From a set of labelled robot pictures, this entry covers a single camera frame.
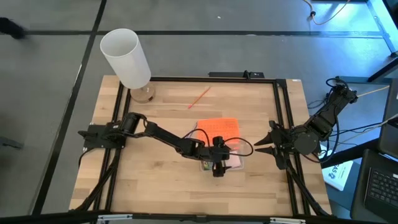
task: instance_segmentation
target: gray floor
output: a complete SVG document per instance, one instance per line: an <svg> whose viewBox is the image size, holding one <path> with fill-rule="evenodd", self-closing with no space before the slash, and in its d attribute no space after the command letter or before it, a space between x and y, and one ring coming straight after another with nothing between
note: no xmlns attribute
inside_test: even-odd
<svg viewBox="0 0 398 224"><path fill-rule="evenodd" d="M3 0L0 15L30 30L91 30L99 5L99 0ZM317 2L314 7L318 21L322 21L341 4ZM379 31L365 3L352 3L346 9L330 23L316 26L307 21L310 10L301 0L113 0L106 5L99 29ZM0 35L0 136L25 144L20 151L6 147L0 150L0 217L30 212L88 38L88 35L34 35L16 42ZM77 131L85 129L91 120L102 76L114 74L99 50L101 38L97 36L94 42L45 213L68 210L83 145ZM302 79L307 102L319 100L328 92L327 78L367 77L391 61L386 42L373 36L140 35L139 38L154 76L204 77L208 72L262 71L269 78ZM350 86L358 93L381 87ZM339 115L341 129L381 121L386 96L387 91L380 91L347 106ZM377 135L378 131L373 131L350 142L360 144Z"/></svg>

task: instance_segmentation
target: orange pencil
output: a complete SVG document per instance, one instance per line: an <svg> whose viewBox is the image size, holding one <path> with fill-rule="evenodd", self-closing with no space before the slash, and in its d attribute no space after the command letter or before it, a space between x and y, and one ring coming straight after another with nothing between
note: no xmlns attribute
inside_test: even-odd
<svg viewBox="0 0 398 224"><path fill-rule="evenodd" d="M195 99L195 101L194 101L191 105L188 106L188 109L190 109L195 103L197 103L197 101L198 101L201 97L203 97L203 95L204 95L205 93L207 93L207 91L209 91L210 88L211 88L211 86L210 86L209 88L207 88L207 90L205 90L200 96L198 96L198 98Z"/></svg>

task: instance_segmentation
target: wooden tabletop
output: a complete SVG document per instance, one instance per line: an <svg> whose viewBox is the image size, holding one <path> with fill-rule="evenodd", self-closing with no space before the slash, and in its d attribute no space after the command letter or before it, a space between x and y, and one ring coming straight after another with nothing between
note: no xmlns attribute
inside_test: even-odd
<svg viewBox="0 0 398 224"><path fill-rule="evenodd" d="M236 118L242 138L254 144L277 121L271 84L152 82L155 98L145 104L131 101L129 111L142 113L149 121L183 136L199 119ZM95 124L111 121L118 92L117 76L104 76L93 115ZM295 125L308 119L307 104L300 80L287 80ZM204 90L208 91L191 109L188 105ZM126 97L123 93L122 105ZM287 117L284 108L284 122ZM98 181L104 150L84 156L77 176L70 208L76 208ZM319 164L302 157L305 183L324 210L330 213L329 200ZM103 191L106 197L107 186ZM300 191L296 186L299 211ZM222 178L200 169L200 162L183 158L155 139L127 139L122 150L114 189L112 211L212 215L291 215L286 172L276 167L272 156L255 152L244 158L244 169L229 170Z"/></svg>

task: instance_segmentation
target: orange object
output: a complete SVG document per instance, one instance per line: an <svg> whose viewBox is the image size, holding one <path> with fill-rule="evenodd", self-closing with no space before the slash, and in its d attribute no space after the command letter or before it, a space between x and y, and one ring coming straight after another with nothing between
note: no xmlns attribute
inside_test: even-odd
<svg viewBox="0 0 398 224"><path fill-rule="evenodd" d="M206 131L209 136L210 145L213 144L213 138L216 136L222 136L224 140L229 138L240 137L239 135L239 124L236 118L214 118L199 120L197 127ZM207 139L203 132L197 131L197 139L202 140L207 145ZM238 139L232 139L227 142L227 145L239 144Z"/></svg>
<svg viewBox="0 0 398 224"><path fill-rule="evenodd" d="M210 88L211 88L211 86L210 86L209 88L207 88L207 90L205 90L200 96L198 96L198 98L195 99L195 101L194 101L191 105L188 106L188 109L190 109L195 103L197 103L197 101L198 101L201 97L203 97L203 95L204 95L205 93L207 93L207 91L209 91Z"/></svg>

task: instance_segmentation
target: robotic arm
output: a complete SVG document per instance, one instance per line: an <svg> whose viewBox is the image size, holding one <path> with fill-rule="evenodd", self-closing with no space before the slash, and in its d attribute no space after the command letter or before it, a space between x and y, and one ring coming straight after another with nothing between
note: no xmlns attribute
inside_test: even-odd
<svg viewBox="0 0 398 224"><path fill-rule="evenodd" d="M345 85L333 86L328 94L328 100L310 119L303 125L292 129L285 129L275 121L269 121L271 132L255 143L255 146L274 143L275 147L256 149L275 157L276 165L280 170L287 170L297 186L313 208L317 215L328 216L321 206L312 197L305 184L300 180L289 159L291 152L299 152L308 155L312 152L320 152L319 142L326 141L330 136L333 126L338 122L337 116L348 103L354 103L358 99L356 91L352 91Z"/></svg>
<svg viewBox="0 0 398 224"><path fill-rule="evenodd" d="M274 143L282 152L299 152L304 155L320 152L319 141L328 139L337 122L338 114L348 103L355 103L357 99L356 91L350 90L346 85L333 86L326 104L307 122L292 129L285 129L275 121L270 121L271 132L255 143L255 146Z"/></svg>
<svg viewBox="0 0 398 224"><path fill-rule="evenodd" d="M136 133L141 119L144 122L145 131ZM156 123L148 121L143 114L139 113L128 113L122 121L108 123L102 133L80 131L79 134L86 141L94 141L98 138L98 135L99 138L110 142L121 142L125 137L150 137L173 147L177 153L187 159L213 162L213 177L223 177L225 171L230 168L223 165L223 161L229 159L229 151L231 150L225 144L223 137L214 137L213 146L205 146L205 143L199 139L180 138L159 127Z"/></svg>

